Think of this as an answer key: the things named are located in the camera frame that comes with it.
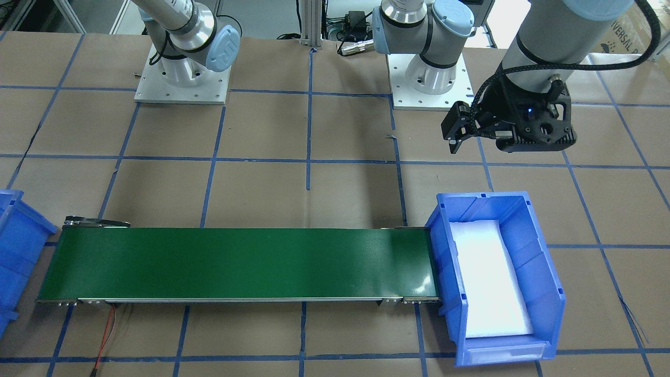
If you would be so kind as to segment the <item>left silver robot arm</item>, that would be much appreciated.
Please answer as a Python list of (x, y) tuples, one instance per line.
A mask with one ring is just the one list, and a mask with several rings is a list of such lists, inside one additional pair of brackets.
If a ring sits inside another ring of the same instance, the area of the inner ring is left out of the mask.
[[(451, 153), (469, 138), (503, 152), (559, 152), (574, 145), (566, 81), (632, 1), (532, 1), (492, 81), (472, 104), (456, 101), (442, 122)], [(476, 26), (469, 2), (383, 1), (372, 12), (375, 50), (410, 53), (411, 84), (428, 93), (427, 72), (454, 74)]]

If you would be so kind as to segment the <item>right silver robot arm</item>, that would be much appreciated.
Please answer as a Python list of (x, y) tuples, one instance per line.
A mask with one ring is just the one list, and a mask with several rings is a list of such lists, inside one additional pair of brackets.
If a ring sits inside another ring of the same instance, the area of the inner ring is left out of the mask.
[(155, 48), (148, 66), (178, 87), (199, 85), (213, 72), (232, 67), (241, 34), (221, 25), (203, 3), (195, 1), (135, 1)]

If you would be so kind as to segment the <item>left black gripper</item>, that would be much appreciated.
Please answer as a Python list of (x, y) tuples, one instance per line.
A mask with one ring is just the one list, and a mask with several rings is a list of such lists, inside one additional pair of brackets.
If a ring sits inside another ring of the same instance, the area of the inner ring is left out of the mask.
[(577, 141), (571, 122), (571, 96), (560, 74), (544, 76), (545, 88), (526, 89), (500, 71), (491, 76), (474, 98), (472, 108), (455, 101), (441, 123), (450, 153), (463, 141), (495, 139), (503, 152), (560, 152)]

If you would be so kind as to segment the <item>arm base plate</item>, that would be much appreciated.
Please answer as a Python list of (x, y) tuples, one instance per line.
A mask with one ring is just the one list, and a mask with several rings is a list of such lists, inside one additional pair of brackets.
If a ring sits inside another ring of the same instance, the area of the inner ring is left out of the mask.
[(189, 58), (161, 58), (153, 66), (146, 62), (135, 100), (146, 104), (224, 105), (231, 71), (210, 71)]
[(399, 110), (449, 110), (455, 101), (474, 98), (464, 58), (455, 66), (428, 66), (417, 54), (394, 53), (387, 57), (393, 107)]

